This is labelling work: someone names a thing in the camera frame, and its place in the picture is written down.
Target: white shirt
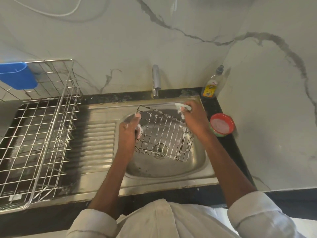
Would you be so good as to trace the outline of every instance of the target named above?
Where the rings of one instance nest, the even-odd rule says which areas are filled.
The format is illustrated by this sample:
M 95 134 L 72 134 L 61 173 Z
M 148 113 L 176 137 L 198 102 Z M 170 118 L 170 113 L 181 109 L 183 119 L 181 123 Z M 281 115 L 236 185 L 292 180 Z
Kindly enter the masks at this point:
M 86 209 L 77 216 L 66 238 L 304 237 L 294 222 L 259 191 L 241 197 L 228 209 L 228 218 L 240 236 L 219 221 L 216 210 L 156 200 L 116 221 L 106 213 Z

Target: wire dish rack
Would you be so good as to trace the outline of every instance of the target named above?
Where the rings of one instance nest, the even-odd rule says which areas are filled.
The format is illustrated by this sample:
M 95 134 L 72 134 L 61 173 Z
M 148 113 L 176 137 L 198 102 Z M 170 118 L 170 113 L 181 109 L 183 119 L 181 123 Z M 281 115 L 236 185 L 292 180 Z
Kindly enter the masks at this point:
M 15 90 L 0 82 L 0 101 L 23 100 L 0 143 L 0 214 L 52 199 L 63 189 L 60 177 L 79 111 L 72 59 L 27 64 L 36 88 Z
M 138 106 L 141 113 L 141 136 L 135 150 L 157 159 L 188 160 L 193 134 L 181 120 L 146 106 Z

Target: hand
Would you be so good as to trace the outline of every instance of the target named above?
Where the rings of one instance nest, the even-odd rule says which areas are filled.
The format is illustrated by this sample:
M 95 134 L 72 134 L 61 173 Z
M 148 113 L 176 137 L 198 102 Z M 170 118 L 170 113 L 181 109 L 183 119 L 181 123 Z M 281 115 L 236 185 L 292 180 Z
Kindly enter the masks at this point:
M 141 114 L 136 113 L 130 123 L 122 122 L 119 124 L 119 143 L 117 154 L 120 153 L 122 157 L 131 159 L 134 152 L 135 145 L 135 129 L 139 124 L 141 119 Z
M 187 101 L 184 104 L 192 107 L 191 111 L 188 111 L 187 109 L 183 107 L 181 108 L 181 111 L 184 114 L 185 122 L 188 128 L 199 139 L 201 138 L 201 136 L 211 133 L 207 115 L 203 106 L 194 100 Z

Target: faucet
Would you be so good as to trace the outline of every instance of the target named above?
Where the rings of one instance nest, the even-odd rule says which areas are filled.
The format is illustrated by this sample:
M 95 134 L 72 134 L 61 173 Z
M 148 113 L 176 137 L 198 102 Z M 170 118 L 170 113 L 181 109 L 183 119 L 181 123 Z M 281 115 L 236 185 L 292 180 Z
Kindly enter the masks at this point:
M 158 65 L 154 64 L 152 67 L 152 79 L 153 79 L 153 98 L 159 98 L 159 90 L 161 89 L 161 77 L 159 75 L 159 67 Z

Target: bottle label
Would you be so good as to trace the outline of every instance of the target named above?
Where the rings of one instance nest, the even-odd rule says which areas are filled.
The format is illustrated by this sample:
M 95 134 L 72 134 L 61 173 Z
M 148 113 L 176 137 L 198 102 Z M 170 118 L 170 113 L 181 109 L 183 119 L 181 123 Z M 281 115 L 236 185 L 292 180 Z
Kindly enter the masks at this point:
M 211 98 L 215 93 L 217 84 L 216 81 L 213 81 L 211 84 L 206 85 L 203 96 Z

